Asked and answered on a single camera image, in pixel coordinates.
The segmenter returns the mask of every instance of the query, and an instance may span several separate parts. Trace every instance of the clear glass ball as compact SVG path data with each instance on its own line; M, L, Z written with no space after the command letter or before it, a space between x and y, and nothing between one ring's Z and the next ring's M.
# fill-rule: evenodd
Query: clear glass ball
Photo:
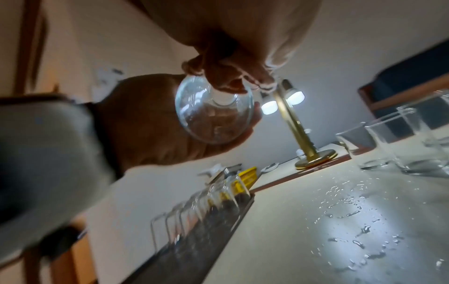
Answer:
M228 143L248 127L254 112L251 89L244 95L214 89L205 77L187 76L175 97L181 125L194 138L208 144Z

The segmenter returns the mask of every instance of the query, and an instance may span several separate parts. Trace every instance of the white wall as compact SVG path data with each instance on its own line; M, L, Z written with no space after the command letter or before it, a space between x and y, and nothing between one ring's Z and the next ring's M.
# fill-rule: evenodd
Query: white wall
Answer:
M21 0L0 3L0 97L12 94L22 21Z
M89 25L83 21L95 23L96 19L93 14L84 15L86 8L81 9L82 6L73 7L80 15L78 25L86 25L80 33L80 41L89 61L106 62L110 58L103 58L103 54L114 49L124 51L122 42L117 42L118 36L133 42L133 46L141 46L142 52L148 50L149 43L140 41L141 34L129 36L125 32L125 26L130 23L122 20L122 14L116 9L110 11L107 19L120 31L117 37L89 31ZM306 100L295 109L304 126L313 130L313 142L323 146L334 140L335 133L372 119L357 89L382 69L449 36L447 15L447 0L324 1L317 21L297 54L278 71L306 95ZM154 44L162 44L158 52L163 54L162 49L167 46L159 38L160 31L150 24L148 30L158 38ZM142 69L137 70L142 72L178 72L181 61L195 53L176 43L168 44L168 50L175 53L173 69L164 62L155 65L158 61L153 61L151 52L149 61L130 60L136 66L141 64ZM292 158L296 149L295 140L277 112L264 117L254 135L226 155L173 167L141 167L128 172L113 185L110 200L93 208L88 215L89 224L97 225L91 228L96 236L91 242L100 281L119 283L152 254L150 220L202 189L204 179L196 176L199 170L216 161L228 165L243 162L245 167L260 168Z

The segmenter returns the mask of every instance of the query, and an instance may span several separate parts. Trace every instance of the gray sleeve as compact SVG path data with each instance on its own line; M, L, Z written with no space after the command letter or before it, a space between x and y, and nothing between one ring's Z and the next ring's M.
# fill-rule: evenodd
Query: gray sleeve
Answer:
M0 105L0 259L93 205L113 181L84 107Z

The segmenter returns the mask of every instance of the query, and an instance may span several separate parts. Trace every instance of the yellow object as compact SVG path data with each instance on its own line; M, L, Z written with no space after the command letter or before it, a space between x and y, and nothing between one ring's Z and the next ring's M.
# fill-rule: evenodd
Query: yellow object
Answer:
M256 182L257 180L257 167L249 168L239 174L239 177L242 179L247 189Z

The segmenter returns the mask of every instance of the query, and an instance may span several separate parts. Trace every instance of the dark tray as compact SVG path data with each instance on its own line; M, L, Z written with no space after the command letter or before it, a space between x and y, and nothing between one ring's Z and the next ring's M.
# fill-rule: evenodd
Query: dark tray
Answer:
M214 227L208 241L197 249L167 247L149 258L122 284L200 284L231 239L240 222L254 203L254 194L240 204L240 215L226 216L225 223Z

